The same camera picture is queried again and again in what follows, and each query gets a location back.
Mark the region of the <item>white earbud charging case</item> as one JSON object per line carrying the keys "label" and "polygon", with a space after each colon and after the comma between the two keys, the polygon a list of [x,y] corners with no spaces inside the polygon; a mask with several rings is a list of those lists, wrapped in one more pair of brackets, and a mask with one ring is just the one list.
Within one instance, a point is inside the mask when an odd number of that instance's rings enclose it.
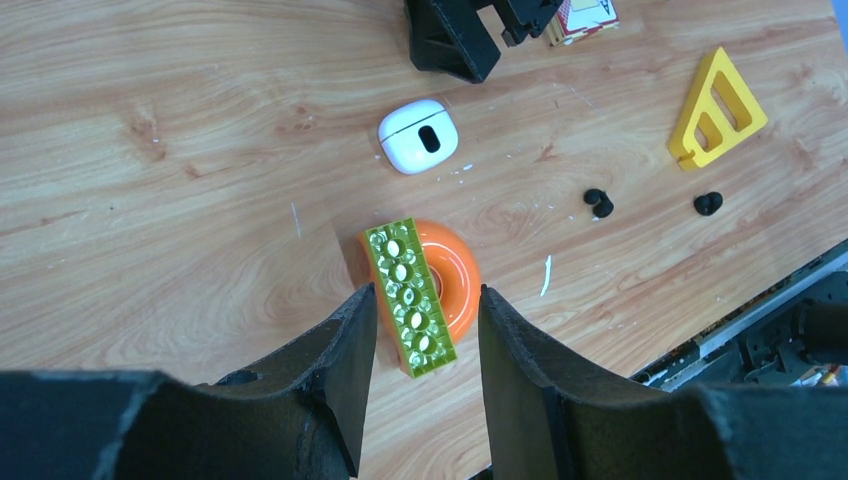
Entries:
{"label": "white earbud charging case", "polygon": [[380,123],[378,140],[391,165],[414,175],[452,156],[459,145],[458,129],[446,107],[433,99],[407,104]]}

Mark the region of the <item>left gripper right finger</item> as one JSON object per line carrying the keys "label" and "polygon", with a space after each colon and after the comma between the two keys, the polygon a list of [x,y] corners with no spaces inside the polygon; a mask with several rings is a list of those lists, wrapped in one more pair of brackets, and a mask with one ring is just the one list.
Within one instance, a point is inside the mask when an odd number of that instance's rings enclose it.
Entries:
{"label": "left gripper right finger", "polygon": [[695,383],[665,392],[588,360],[480,296],[497,479],[843,479],[847,391]]}

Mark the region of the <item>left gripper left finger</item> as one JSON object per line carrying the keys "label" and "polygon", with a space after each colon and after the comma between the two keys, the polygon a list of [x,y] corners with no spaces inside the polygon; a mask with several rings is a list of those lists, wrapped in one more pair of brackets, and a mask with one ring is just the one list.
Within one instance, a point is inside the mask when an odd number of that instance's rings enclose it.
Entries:
{"label": "left gripper left finger", "polygon": [[1,375],[5,479],[350,479],[377,330],[373,285],[213,384],[154,370]]}

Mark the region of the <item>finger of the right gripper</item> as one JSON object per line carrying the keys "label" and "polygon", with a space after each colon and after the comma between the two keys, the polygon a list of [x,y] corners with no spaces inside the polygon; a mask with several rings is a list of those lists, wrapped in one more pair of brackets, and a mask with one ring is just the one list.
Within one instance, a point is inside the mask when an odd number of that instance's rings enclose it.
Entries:
{"label": "finger of the right gripper", "polygon": [[472,84],[485,81],[501,56],[478,10],[487,1],[406,0],[409,58],[416,69]]}

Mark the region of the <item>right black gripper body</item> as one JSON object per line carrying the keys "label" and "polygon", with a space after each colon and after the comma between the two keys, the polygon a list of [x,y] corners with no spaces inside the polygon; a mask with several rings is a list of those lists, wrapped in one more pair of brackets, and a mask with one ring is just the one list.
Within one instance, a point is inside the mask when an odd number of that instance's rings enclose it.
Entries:
{"label": "right black gripper body", "polygon": [[538,38],[562,4],[563,0],[475,0],[473,7],[493,6],[504,25],[504,42],[514,47],[528,36]]}

